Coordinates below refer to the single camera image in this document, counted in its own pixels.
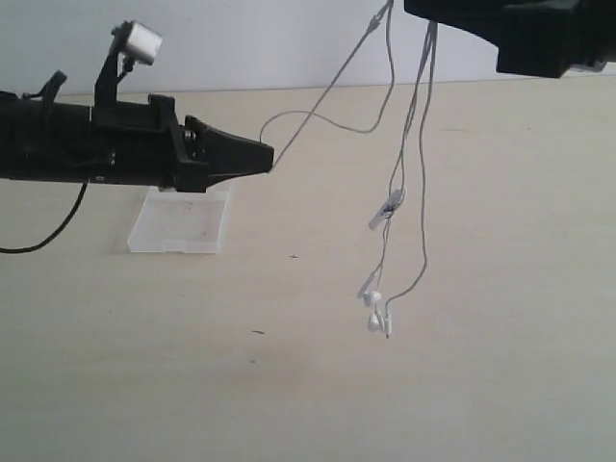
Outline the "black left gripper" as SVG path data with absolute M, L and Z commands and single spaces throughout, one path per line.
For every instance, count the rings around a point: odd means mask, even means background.
M 205 193 L 225 181 L 268 173 L 273 166 L 272 146 L 192 115 L 179 122 L 169 96 L 151 94 L 145 104 L 95 106 L 90 130 L 103 145 L 102 161 L 89 168 L 93 183 Z

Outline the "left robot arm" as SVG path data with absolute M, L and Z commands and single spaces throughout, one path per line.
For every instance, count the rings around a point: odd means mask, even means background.
M 68 104 L 55 99 L 64 80 L 56 72 L 36 96 L 2 92 L 2 178 L 204 193 L 272 169 L 272 146 L 192 115 L 179 120 L 170 96 L 110 106 Z

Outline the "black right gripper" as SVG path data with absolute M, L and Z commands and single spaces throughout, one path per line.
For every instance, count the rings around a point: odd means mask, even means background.
M 498 48 L 496 71 L 561 78 L 615 62 L 613 1 L 405 1 L 406 13 L 450 26 Z

